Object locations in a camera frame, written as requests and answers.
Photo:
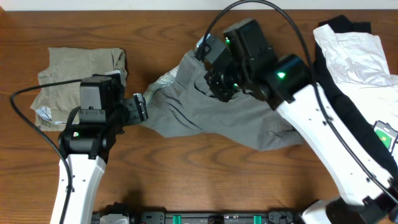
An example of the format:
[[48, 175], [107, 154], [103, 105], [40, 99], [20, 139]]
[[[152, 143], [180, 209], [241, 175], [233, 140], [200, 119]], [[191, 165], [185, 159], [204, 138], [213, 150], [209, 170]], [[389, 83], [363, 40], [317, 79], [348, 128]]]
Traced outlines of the black garment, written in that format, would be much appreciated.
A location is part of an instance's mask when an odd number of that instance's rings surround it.
[[[346, 16], [340, 15], [319, 23], [318, 27], [329, 25], [337, 33], [366, 32], [372, 34], [370, 22], [352, 22]], [[393, 178], [397, 177], [397, 153], [391, 154], [388, 148], [374, 132], [360, 110], [334, 83], [330, 72], [326, 67], [326, 59], [322, 55], [321, 48], [315, 41], [315, 61], [313, 63], [317, 73], [317, 82], [321, 84], [325, 95], [333, 109], [346, 127], [353, 133], [366, 152]]]

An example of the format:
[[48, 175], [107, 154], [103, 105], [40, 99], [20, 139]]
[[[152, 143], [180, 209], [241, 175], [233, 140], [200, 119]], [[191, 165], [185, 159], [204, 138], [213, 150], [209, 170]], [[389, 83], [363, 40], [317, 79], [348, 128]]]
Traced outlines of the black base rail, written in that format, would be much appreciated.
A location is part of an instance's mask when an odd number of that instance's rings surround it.
[[115, 202], [94, 212], [94, 224], [299, 224], [299, 217], [288, 210], [267, 212], [169, 212], [163, 208], [135, 210], [125, 203]]

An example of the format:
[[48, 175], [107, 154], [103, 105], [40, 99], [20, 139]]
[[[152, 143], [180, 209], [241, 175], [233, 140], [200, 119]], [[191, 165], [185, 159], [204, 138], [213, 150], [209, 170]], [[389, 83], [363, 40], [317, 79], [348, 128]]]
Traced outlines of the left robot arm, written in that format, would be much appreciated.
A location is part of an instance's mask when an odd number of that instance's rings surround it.
[[140, 93], [125, 98], [118, 74], [82, 79], [80, 105], [58, 137], [60, 175], [51, 223], [90, 223], [116, 136], [148, 117], [145, 98]]

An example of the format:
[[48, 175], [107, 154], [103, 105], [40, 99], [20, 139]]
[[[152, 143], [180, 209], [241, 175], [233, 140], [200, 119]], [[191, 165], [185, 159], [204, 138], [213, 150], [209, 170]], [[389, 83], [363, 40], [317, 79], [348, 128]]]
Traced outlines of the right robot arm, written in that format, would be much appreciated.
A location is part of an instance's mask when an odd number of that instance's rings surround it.
[[207, 34], [197, 47], [213, 94], [227, 102], [243, 91], [265, 101], [303, 136], [338, 188], [337, 198], [313, 203], [301, 221], [396, 222], [397, 182], [343, 124], [306, 64], [294, 54], [276, 56], [254, 19], [233, 24], [223, 35]]

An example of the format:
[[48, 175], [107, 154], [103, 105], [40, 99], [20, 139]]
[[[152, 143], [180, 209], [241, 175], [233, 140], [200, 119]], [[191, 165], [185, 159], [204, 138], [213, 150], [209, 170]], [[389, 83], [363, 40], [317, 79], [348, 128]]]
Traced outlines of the white t-shirt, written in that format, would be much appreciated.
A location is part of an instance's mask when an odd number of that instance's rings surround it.
[[397, 153], [397, 75], [389, 72], [379, 36], [313, 31], [337, 87], [347, 95], [391, 154]]

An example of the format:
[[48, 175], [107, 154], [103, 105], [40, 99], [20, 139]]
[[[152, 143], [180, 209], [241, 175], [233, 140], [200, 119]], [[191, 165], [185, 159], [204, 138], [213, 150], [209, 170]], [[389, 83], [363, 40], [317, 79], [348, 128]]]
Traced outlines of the folded khaki shorts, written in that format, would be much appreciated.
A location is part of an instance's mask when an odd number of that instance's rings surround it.
[[[38, 73], [41, 85], [64, 82], [125, 69], [126, 55], [119, 48], [49, 48], [49, 67]], [[30, 108], [35, 125], [42, 131], [62, 131], [72, 109], [80, 106], [80, 84], [50, 86], [40, 90]]]

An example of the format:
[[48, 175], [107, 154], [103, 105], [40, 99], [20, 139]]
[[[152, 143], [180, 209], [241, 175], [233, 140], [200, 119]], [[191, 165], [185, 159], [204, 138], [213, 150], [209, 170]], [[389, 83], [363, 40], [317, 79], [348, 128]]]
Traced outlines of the grey shorts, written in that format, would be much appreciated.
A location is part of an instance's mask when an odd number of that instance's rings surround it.
[[263, 101], [238, 92], [227, 103], [214, 97], [204, 65], [188, 51], [179, 65], [144, 92], [143, 126], [165, 138], [215, 133], [258, 151], [303, 144], [301, 135]]

